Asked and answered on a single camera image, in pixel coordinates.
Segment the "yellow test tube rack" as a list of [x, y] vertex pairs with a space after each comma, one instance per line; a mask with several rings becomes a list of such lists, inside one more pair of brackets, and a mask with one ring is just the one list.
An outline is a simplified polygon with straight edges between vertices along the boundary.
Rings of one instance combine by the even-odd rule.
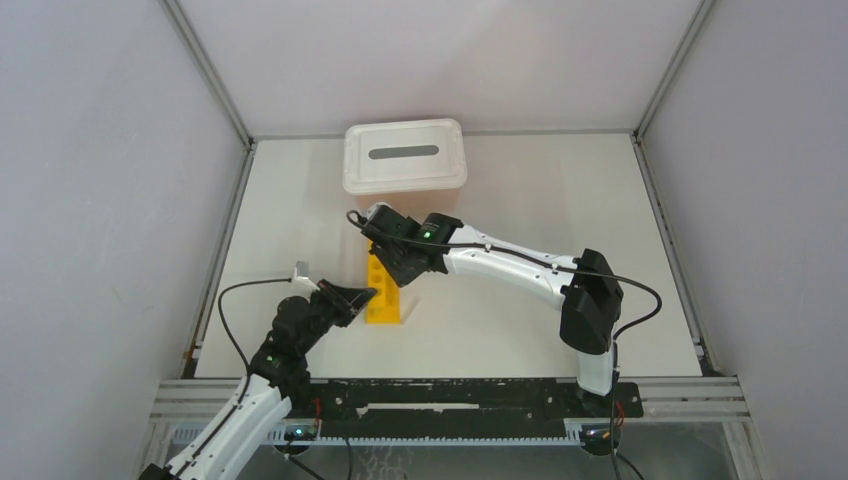
[[365, 323], [368, 325], [400, 325], [399, 287], [375, 254], [371, 252], [373, 243], [368, 243], [366, 284], [376, 290], [365, 311]]

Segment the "pink plastic storage bin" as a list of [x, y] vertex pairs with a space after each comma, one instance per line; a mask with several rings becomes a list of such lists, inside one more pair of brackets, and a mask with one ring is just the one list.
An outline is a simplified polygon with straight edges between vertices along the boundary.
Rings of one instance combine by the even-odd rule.
[[458, 204], [461, 190], [440, 189], [372, 193], [354, 196], [357, 205], [364, 210], [377, 203], [385, 203], [404, 216], [426, 216], [430, 213], [449, 214]]

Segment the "clear tube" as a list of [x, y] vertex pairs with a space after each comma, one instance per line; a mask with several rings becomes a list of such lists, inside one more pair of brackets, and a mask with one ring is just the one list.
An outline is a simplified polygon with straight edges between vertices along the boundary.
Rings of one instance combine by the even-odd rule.
[[412, 313], [414, 312], [414, 310], [417, 307], [417, 305], [419, 304], [419, 302], [420, 302], [419, 297], [414, 297], [408, 302], [406, 307], [401, 311], [401, 316], [400, 316], [400, 322], [401, 323], [406, 323], [409, 320], [409, 318], [411, 317]]

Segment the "translucent white bin lid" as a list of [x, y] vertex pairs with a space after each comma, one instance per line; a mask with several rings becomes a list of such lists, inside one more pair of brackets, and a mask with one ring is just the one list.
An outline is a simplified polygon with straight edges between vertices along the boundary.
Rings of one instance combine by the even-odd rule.
[[463, 132], [453, 119], [361, 124], [346, 131], [342, 184], [353, 196], [458, 189], [467, 176]]

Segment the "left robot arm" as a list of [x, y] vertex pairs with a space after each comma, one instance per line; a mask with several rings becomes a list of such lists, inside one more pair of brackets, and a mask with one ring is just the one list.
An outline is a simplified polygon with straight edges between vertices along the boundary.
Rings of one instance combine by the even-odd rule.
[[320, 280], [308, 296], [277, 306], [271, 328], [225, 405], [200, 434], [165, 465], [148, 465], [141, 479], [234, 479], [287, 416], [318, 411], [307, 354], [332, 328], [345, 328], [378, 295]]

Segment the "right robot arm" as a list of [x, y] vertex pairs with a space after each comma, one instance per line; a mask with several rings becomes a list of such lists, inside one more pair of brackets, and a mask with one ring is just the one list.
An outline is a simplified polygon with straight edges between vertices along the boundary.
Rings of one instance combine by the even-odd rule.
[[425, 273], [472, 275], [542, 299], [559, 312], [559, 337], [577, 353], [579, 406], [602, 416], [616, 405], [613, 329], [624, 294], [601, 253], [586, 249], [573, 257], [535, 251], [449, 215], [431, 213], [418, 222], [385, 203], [352, 211], [347, 219], [371, 241], [371, 254], [400, 287]]

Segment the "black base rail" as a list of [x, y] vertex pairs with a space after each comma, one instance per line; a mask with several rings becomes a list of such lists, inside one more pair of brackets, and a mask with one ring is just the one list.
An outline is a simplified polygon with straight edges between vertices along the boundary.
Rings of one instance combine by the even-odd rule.
[[274, 443], [287, 441], [449, 442], [572, 439], [569, 423], [608, 427], [643, 417], [634, 382], [588, 393], [555, 378], [333, 379], [314, 381]]

